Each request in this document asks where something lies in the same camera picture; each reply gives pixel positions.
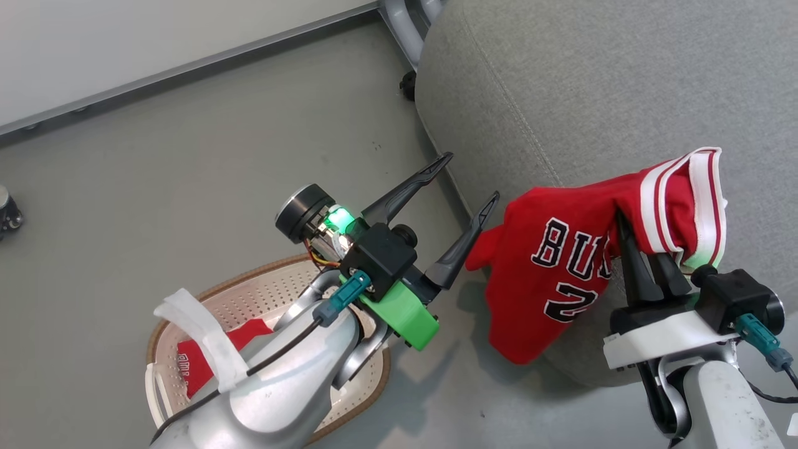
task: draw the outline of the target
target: green plastic bracket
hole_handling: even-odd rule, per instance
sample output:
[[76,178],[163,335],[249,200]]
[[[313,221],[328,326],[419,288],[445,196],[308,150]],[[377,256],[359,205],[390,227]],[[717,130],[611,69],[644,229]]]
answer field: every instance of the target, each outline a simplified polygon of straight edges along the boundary
[[418,351],[427,346],[440,327],[418,296],[400,280],[391,287],[380,302],[374,302],[365,295],[360,295],[360,301]]

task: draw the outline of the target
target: camera lens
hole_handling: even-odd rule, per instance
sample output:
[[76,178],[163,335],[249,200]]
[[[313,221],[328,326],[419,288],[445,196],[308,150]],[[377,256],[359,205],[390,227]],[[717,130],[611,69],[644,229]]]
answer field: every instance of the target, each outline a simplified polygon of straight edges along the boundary
[[318,223],[322,209],[335,205],[335,200],[316,184],[306,185],[298,190],[282,205],[275,217],[275,226],[289,240],[300,243],[313,236],[313,227],[308,223]]

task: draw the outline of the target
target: perforated basket wall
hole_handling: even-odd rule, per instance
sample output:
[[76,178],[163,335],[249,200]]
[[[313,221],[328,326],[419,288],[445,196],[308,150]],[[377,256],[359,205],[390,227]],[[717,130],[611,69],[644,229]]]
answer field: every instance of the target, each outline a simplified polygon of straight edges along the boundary
[[[203,292],[197,299],[211,311],[225,332],[238,328],[253,318],[261,318],[273,328],[279,317],[318,275],[318,269],[307,256],[296,256],[244,273]],[[355,310],[369,336],[374,322]],[[188,336],[177,326],[161,321],[150,337],[147,364],[152,364],[152,377],[158,400],[166,415],[172,415],[189,404],[186,383],[180,375],[177,344]],[[341,391],[330,389],[333,407],[314,433],[312,443],[362,413],[382,393],[388,381],[390,356],[388,349],[376,354],[369,364]],[[153,419],[158,422],[153,411]]]

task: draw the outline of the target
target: white strap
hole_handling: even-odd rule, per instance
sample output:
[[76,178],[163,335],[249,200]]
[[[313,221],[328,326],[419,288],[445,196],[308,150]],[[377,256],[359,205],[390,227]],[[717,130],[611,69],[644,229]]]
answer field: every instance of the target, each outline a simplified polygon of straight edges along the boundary
[[247,362],[236,351],[216,318],[185,288],[164,299],[154,314],[173,322],[197,342],[219,381],[220,393],[232,390],[247,378]]

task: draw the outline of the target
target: gray floor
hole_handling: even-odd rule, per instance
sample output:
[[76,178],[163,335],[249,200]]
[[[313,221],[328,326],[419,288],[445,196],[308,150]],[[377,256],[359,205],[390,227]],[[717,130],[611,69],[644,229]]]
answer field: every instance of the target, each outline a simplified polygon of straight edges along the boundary
[[[316,181],[359,210],[434,157],[380,22],[228,69],[2,139],[0,181],[28,218],[0,243],[3,449],[146,447],[154,307],[299,253],[272,224],[297,187]],[[416,229],[425,266],[464,215],[437,182],[398,222]],[[436,339],[422,353],[398,346],[383,396],[314,447],[666,446],[639,386],[589,390],[495,353],[484,284],[461,275],[431,307]]]

